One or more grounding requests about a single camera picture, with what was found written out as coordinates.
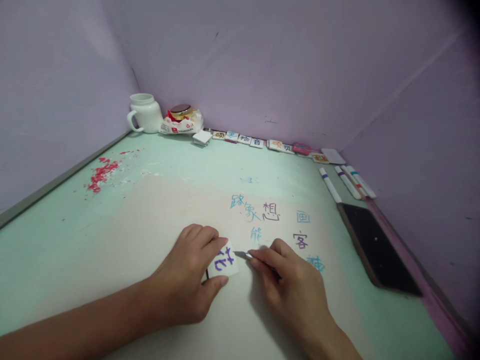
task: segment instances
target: purple wall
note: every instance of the purple wall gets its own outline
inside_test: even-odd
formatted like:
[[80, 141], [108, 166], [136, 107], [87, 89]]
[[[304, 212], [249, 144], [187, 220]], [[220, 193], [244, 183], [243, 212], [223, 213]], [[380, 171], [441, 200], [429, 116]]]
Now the purple wall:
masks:
[[478, 333], [480, 56], [461, 33], [343, 154], [458, 313]]
[[214, 129], [340, 150], [459, 29], [450, 3], [103, 1], [164, 113], [187, 102]]
[[0, 2], [0, 213], [129, 130], [138, 92], [97, 1]]

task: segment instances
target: blue handwritten character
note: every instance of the blue handwritten character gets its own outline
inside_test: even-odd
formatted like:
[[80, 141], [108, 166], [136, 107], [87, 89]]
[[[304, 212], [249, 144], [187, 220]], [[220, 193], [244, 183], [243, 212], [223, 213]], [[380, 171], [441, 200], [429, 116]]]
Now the blue handwritten character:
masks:
[[252, 204], [249, 204], [248, 202], [245, 202], [245, 210], [248, 211], [248, 213], [245, 215], [245, 217], [250, 217], [251, 216], [251, 220], [249, 221], [249, 223], [251, 223], [255, 218], [257, 218], [258, 220], [262, 221], [258, 216], [257, 216], [257, 213], [254, 212], [255, 208], [252, 206]]
[[296, 222], [297, 223], [309, 223], [310, 222], [310, 215], [308, 215], [305, 211], [296, 211]]
[[262, 237], [261, 234], [262, 229], [258, 228], [255, 230], [255, 226], [251, 229], [250, 232], [250, 240], [255, 240], [257, 242], [260, 242], [260, 238]]
[[309, 264], [312, 264], [315, 269], [317, 269], [320, 273], [322, 272], [323, 269], [325, 269], [325, 265], [322, 264], [320, 261], [320, 258], [317, 257], [307, 257], [306, 261]]
[[232, 195], [231, 196], [231, 205], [230, 205], [230, 209], [233, 208], [235, 205], [243, 205], [243, 200], [244, 200], [244, 196], [243, 195]]
[[305, 239], [308, 237], [307, 235], [303, 235], [302, 232], [300, 231], [299, 234], [293, 234], [293, 238], [298, 241], [295, 245], [298, 245], [300, 249], [305, 249], [308, 244], [305, 242]]

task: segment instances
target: desk surface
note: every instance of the desk surface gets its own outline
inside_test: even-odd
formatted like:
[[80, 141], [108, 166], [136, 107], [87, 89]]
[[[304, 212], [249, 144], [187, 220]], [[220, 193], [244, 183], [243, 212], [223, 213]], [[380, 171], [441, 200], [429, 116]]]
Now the desk surface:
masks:
[[[187, 136], [156, 134], [129, 135], [101, 157], [122, 162], [100, 192], [84, 187], [91, 182], [92, 169], [104, 165], [95, 159], [0, 230], [0, 334], [132, 283], [134, 279], [127, 278], [98, 291], [89, 290], [89, 279], [84, 279], [84, 292], [55, 287], [62, 269], [91, 253], [87, 230], [93, 222], [111, 214], [142, 177], [169, 176], [213, 183], [226, 191], [248, 187], [264, 198], [320, 205], [377, 358], [454, 357], [419, 299], [376, 288], [369, 281], [318, 169], [326, 168], [345, 203], [365, 204], [348, 193], [333, 166], [265, 147], [211, 140], [200, 148]], [[51, 301], [52, 292], [57, 294], [56, 303]]]

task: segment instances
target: white marker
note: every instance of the white marker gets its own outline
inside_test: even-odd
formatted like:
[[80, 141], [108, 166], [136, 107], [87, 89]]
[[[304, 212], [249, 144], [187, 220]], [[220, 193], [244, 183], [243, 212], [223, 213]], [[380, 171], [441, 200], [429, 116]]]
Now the white marker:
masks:
[[351, 193], [351, 195], [357, 199], [357, 200], [361, 200], [362, 197], [360, 196], [359, 192], [357, 191], [357, 189], [354, 187], [354, 185], [352, 184], [352, 182], [349, 180], [349, 178], [347, 177], [347, 175], [345, 175], [345, 173], [342, 171], [342, 169], [340, 168], [340, 166], [335, 166], [335, 171], [336, 173], [338, 174], [338, 176], [340, 177], [340, 179], [343, 181], [343, 183], [345, 184], [346, 188], [348, 189], [348, 191]]
[[367, 183], [360, 177], [359, 173], [355, 171], [355, 169], [352, 166], [347, 166], [346, 167], [350, 174], [360, 183], [362, 188], [365, 189], [365, 192], [371, 199], [375, 199], [377, 195], [375, 195], [374, 191], [370, 188], [370, 186], [367, 185]]
[[362, 187], [362, 185], [359, 184], [357, 179], [354, 178], [354, 176], [350, 173], [350, 171], [347, 169], [347, 167], [345, 165], [342, 165], [340, 167], [345, 174], [350, 175], [349, 178], [350, 178], [350, 180], [353, 181], [353, 184], [357, 187], [357, 190], [360, 193], [360, 195], [363, 195], [364, 197], [366, 197], [367, 193], [365, 192], [364, 188]]
[[332, 181], [329, 179], [329, 176], [327, 175], [327, 172], [325, 171], [325, 169], [321, 167], [318, 170], [320, 171], [321, 177], [325, 181], [328, 191], [330, 191], [330, 194], [333, 196], [333, 200], [335, 200], [337, 204], [341, 203], [342, 199], [340, 198], [340, 195], [337, 192], [337, 190], [335, 190], [335, 186], [332, 184]]

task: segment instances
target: forearm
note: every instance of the forearm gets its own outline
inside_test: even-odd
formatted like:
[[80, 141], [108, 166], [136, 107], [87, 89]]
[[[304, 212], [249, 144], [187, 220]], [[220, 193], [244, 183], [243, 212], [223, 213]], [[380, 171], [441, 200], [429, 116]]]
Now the forearm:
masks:
[[302, 341], [302, 347], [312, 360], [362, 360], [347, 334], [333, 318], [324, 324], [322, 334], [310, 336]]
[[0, 337], [0, 358], [98, 359], [144, 335], [141, 282]]

